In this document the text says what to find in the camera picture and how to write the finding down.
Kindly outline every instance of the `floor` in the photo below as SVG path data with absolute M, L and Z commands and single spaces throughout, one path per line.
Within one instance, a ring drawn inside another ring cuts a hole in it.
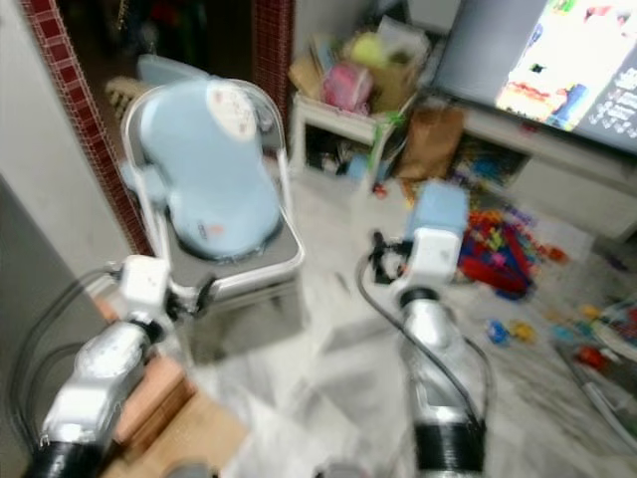
M 363 303 L 353 280 L 369 232 L 397 236 L 403 229 L 402 196 L 390 187 L 385 200 L 361 197 L 346 179 L 309 170 L 293 183 L 296 225 L 307 250 L 298 300 L 292 294 L 226 310 L 189 331 L 195 346 L 190 372 L 251 429 L 224 476 L 311 477 L 330 460 L 355 462 L 373 477 L 412 476 L 400 340 Z M 543 317 L 548 309 L 572 311 L 582 302 L 628 294 L 634 275 L 614 272 L 596 255 L 542 274 L 524 303 L 498 299 L 484 286 L 442 291 L 464 334 L 484 348 L 496 371 L 487 474 L 636 476 L 637 458 L 574 384 L 546 339 L 550 323 Z M 375 294 L 386 301 L 384 291 Z M 485 328 L 493 317 L 530 322 L 537 343 L 492 345 Z M 272 330 L 287 333 L 264 340 Z M 480 373 L 469 372 L 478 389 Z

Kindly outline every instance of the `marble floor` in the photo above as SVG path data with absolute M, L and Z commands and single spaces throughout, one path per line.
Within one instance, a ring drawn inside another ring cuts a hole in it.
M 330 460 L 353 461 L 373 477 L 413 476 L 400 339 L 358 296 L 353 277 L 372 229 L 400 235 L 408 212 L 402 195 L 392 187 L 385 200 L 363 198 L 345 179 L 306 171 L 294 180 L 294 196 L 307 250 L 298 283 L 281 297 L 213 313 L 187 334 L 193 377 L 251 430 L 224 477 L 310 478 Z M 488 476 L 637 476 L 637 458 L 545 338 L 546 308 L 564 311 L 595 294 L 602 301 L 634 284 L 634 275 L 615 277 L 598 258 L 588 262 L 551 274 L 524 303 L 484 286 L 443 291 L 496 373 Z M 382 300 L 384 291 L 376 293 Z M 488 343 L 493 317 L 530 322 L 537 343 Z M 474 379 L 481 379 L 477 369 Z

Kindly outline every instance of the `television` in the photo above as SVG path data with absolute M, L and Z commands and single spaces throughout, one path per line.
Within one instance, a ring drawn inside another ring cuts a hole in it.
M 465 0 L 434 91 L 637 157 L 637 1 Z

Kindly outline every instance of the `brown paper bag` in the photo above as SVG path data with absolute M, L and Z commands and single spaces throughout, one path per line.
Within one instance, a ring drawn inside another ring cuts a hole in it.
M 462 136 L 463 119 L 457 108 L 416 110 L 396 175 L 410 181 L 444 177 Z

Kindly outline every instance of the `red tile wall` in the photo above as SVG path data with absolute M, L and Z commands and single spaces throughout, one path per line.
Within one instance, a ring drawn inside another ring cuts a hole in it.
M 151 252 L 141 218 L 119 177 L 114 149 L 55 0 L 21 0 L 60 98 L 90 166 L 130 246 Z M 288 110 L 288 67 L 292 51 L 294 0 L 253 0 L 254 82 Z

